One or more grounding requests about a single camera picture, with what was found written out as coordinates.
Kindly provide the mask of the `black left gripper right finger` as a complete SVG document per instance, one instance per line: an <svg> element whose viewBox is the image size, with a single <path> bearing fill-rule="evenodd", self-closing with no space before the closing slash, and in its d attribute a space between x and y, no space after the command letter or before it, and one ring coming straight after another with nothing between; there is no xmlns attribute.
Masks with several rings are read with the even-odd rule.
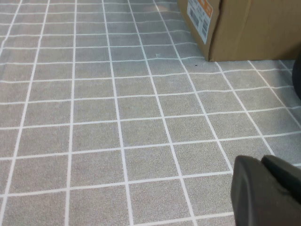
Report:
<svg viewBox="0 0 301 226"><path fill-rule="evenodd" d="M273 155L262 157L262 164L290 195L301 203L301 170Z"/></svg>

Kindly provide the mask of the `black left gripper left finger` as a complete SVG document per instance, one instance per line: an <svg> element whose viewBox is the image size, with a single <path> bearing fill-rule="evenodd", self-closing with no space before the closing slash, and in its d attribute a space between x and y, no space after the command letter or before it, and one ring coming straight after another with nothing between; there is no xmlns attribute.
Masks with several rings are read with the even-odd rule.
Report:
<svg viewBox="0 0 301 226"><path fill-rule="evenodd" d="M299 226L301 204L258 160L235 158L231 202L237 226Z"/></svg>

